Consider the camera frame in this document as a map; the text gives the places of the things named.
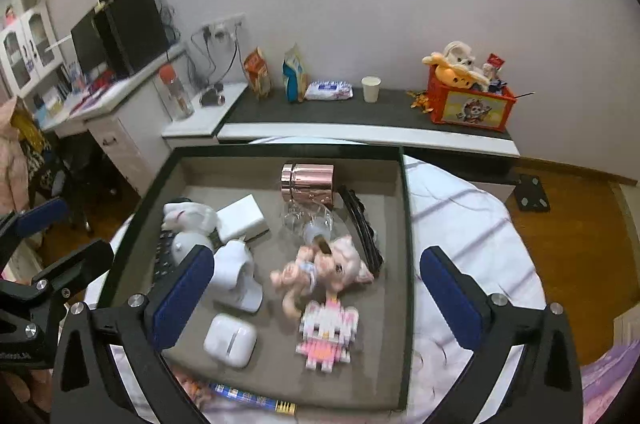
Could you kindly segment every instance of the toy box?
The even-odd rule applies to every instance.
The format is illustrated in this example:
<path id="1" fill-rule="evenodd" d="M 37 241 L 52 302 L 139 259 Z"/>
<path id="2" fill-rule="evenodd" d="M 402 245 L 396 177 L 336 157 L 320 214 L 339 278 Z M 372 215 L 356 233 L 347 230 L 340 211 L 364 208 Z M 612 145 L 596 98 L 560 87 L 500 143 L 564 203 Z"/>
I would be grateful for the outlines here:
<path id="1" fill-rule="evenodd" d="M 452 123 L 468 127 L 505 131 L 511 108 L 517 99 L 508 87 L 502 94 L 458 89 L 441 83 L 435 66 L 429 70 L 429 106 L 433 123 Z"/>

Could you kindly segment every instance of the power outlet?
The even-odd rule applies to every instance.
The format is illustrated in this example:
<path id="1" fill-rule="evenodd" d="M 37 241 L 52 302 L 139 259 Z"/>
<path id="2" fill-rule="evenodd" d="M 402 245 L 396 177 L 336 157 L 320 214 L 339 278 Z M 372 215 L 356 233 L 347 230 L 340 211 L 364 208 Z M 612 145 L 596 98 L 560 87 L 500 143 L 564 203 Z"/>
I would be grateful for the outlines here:
<path id="1" fill-rule="evenodd" d="M 231 38 L 235 34 L 236 28 L 240 29 L 244 25 L 244 13 L 230 14 L 219 18 L 209 24 L 215 40 L 224 42 L 227 37 Z"/>

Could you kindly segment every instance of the white power bank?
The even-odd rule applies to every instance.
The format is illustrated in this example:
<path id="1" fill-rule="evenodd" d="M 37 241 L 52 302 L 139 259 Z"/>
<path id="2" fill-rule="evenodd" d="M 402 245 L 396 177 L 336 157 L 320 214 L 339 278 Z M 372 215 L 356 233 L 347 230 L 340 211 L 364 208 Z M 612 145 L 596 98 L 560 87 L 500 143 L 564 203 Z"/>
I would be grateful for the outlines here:
<path id="1" fill-rule="evenodd" d="M 269 229 L 253 195 L 222 208 L 217 215 L 218 236 L 223 244 L 241 237 L 249 240 Z"/>

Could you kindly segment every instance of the hello kitty block figure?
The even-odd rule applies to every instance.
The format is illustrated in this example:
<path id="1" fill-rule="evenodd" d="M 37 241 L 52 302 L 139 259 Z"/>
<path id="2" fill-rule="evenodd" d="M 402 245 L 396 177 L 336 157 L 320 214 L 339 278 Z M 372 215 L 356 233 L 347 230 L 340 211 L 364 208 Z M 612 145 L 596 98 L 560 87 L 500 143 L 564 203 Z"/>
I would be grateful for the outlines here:
<path id="1" fill-rule="evenodd" d="M 296 347 L 306 356 L 306 367 L 315 370 L 319 362 L 328 373 L 336 361 L 351 362 L 347 348 L 355 340 L 358 318 L 354 307 L 343 309 L 337 299 L 328 299 L 325 305 L 309 303 L 300 322 L 303 341 Z"/>

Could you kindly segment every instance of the rose gold cup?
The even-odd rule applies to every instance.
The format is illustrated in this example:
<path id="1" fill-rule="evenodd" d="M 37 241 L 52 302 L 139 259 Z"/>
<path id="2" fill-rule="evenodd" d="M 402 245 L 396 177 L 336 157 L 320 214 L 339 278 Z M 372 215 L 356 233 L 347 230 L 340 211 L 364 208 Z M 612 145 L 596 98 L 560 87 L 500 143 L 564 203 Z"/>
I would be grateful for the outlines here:
<path id="1" fill-rule="evenodd" d="M 280 176 L 280 190 L 285 201 L 334 204 L 334 165 L 285 164 Z"/>

